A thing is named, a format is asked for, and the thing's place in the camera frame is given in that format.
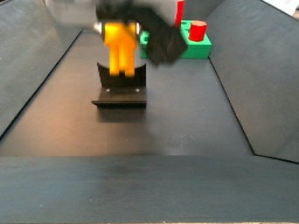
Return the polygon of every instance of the black object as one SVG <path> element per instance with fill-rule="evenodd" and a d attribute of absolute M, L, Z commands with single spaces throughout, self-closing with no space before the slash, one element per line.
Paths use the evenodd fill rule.
<path fill-rule="evenodd" d="M 121 4 L 103 1 L 97 4 L 97 20 L 120 19 L 124 23 L 136 21 L 149 33 L 145 53 L 157 66 L 173 63 L 187 49 L 180 30 L 169 26 L 149 6 L 135 6 L 132 1 Z"/>
<path fill-rule="evenodd" d="M 135 77 L 124 73 L 111 76 L 107 67 L 97 64 L 101 89 L 99 98 L 92 103 L 99 107 L 145 106 L 145 65 L 135 69 Z"/>

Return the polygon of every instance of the gray surface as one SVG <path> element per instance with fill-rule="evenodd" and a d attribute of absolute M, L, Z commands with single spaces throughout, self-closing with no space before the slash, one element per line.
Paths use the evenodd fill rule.
<path fill-rule="evenodd" d="M 225 0 L 208 19 L 211 61 L 256 154 L 299 162 L 299 22 Z"/>
<path fill-rule="evenodd" d="M 97 109 L 100 36 L 84 32 L 0 143 L 0 156 L 251 155 L 211 63 L 147 68 L 147 109 Z"/>
<path fill-rule="evenodd" d="M 0 136 L 80 30 L 55 26 L 41 0 L 0 6 Z"/>
<path fill-rule="evenodd" d="M 184 0 L 184 19 L 204 20 L 223 0 Z"/>
<path fill-rule="evenodd" d="M 261 157 L 5 157 L 0 223 L 299 222 L 297 173 Z"/>

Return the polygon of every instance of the red cylinder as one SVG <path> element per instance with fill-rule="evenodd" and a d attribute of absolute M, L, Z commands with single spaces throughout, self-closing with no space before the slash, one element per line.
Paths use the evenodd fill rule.
<path fill-rule="evenodd" d="M 189 40 L 195 42 L 203 41 L 205 31 L 207 23 L 204 21 L 192 21 L 189 29 Z"/>

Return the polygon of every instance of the green block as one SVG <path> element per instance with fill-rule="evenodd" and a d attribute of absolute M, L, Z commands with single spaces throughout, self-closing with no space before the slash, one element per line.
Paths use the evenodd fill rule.
<path fill-rule="evenodd" d="M 188 45 L 188 49 L 181 54 L 181 59 L 207 59 L 211 54 L 211 41 L 207 35 L 204 35 L 204 39 L 200 42 L 191 41 L 188 39 L 189 37 L 189 29 L 191 29 L 191 20 L 183 20 L 181 21 L 181 36 L 184 37 L 185 43 Z M 145 51 L 143 48 L 145 48 L 147 41 L 148 41 L 148 33 L 143 32 L 140 36 L 140 58 L 145 59 Z"/>

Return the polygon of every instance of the red block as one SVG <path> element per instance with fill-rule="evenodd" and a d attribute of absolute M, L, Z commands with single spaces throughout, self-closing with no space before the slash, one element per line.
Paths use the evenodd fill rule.
<path fill-rule="evenodd" d="M 177 0 L 177 10 L 175 17 L 175 26 L 180 29 L 183 22 L 183 8 L 184 8 L 184 0 Z"/>
<path fill-rule="evenodd" d="M 189 40 L 195 42 L 203 41 L 205 31 L 207 23 L 204 21 L 192 21 L 189 30 Z"/>

